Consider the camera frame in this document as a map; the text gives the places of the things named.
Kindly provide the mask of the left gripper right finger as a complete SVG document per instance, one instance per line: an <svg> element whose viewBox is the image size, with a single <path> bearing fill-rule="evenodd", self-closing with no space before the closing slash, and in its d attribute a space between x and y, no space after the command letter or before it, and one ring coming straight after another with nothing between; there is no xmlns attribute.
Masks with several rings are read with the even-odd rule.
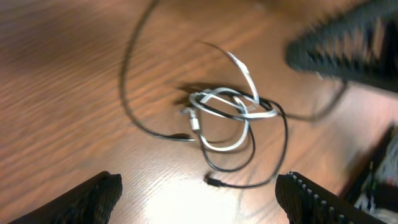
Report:
<svg viewBox="0 0 398 224"><path fill-rule="evenodd" d="M277 176L275 196L290 223L385 224L298 172Z"/></svg>

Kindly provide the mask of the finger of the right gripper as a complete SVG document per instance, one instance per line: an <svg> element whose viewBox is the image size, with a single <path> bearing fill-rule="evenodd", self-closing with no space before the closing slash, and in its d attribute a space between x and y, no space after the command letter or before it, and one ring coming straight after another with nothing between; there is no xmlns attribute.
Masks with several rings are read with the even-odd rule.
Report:
<svg viewBox="0 0 398 224"><path fill-rule="evenodd" d="M397 91L397 1L365 1L291 41L287 65Z"/></svg>

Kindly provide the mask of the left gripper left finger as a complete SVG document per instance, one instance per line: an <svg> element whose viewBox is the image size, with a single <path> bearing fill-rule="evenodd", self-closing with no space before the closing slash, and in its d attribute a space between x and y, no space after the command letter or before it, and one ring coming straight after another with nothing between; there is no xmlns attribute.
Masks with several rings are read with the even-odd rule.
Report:
<svg viewBox="0 0 398 224"><path fill-rule="evenodd" d="M103 171L11 224L107 224L122 192L121 174Z"/></svg>

